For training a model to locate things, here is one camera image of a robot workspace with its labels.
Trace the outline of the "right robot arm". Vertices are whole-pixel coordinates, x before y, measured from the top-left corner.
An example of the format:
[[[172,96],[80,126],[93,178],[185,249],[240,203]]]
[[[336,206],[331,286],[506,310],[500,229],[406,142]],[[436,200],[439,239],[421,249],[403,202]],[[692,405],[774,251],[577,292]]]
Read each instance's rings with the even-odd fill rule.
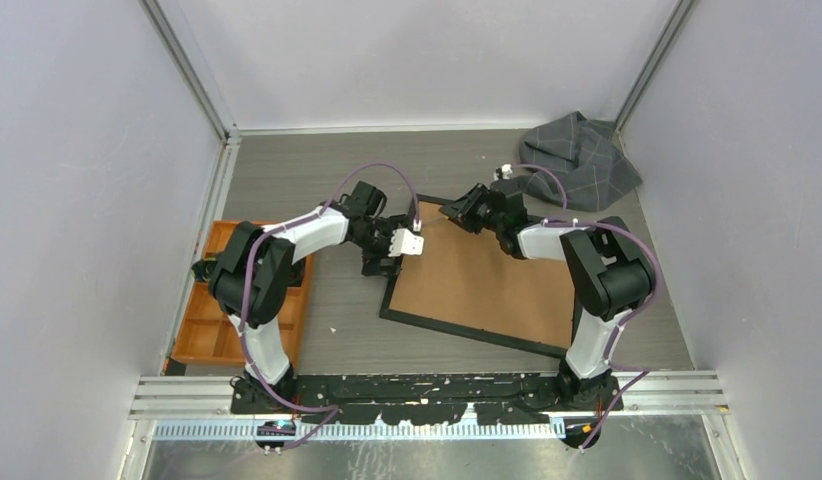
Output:
[[[577,322],[554,390],[567,408],[585,409],[607,385],[610,349],[625,319],[658,285],[643,242],[618,216],[584,225],[531,215],[516,179],[477,184],[439,212],[467,232],[493,232],[501,250],[513,258],[565,262]]]

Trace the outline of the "black picture frame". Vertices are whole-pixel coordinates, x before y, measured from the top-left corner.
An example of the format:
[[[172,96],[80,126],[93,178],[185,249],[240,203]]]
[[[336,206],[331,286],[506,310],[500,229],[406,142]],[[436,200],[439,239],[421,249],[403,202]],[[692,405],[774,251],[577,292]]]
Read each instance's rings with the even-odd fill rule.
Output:
[[[420,198],[424,251],[396,260],[379,315],[385,320],[561,358],[578,309],[561,260],[519,260],[493,232],[463,231],[439,212],[445,199]]]

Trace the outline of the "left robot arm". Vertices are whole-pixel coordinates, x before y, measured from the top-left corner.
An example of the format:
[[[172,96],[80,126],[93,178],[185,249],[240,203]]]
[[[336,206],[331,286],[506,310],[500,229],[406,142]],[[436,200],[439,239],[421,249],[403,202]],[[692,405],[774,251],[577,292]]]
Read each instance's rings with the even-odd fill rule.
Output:
[[[325,248],[349,243],[361,251],[365,277],[394,277],[394,259],[422,251],[419,208],[384,216],[385,193],[360,181],[353,191],[287,222],[261,226],[239,223],[225,249],[211,262],[205,281],[235,327],[245,358],[245,377],[267,412],[285,412],[294,398],[295,371],[281,340],[280,312],[294,267]]]

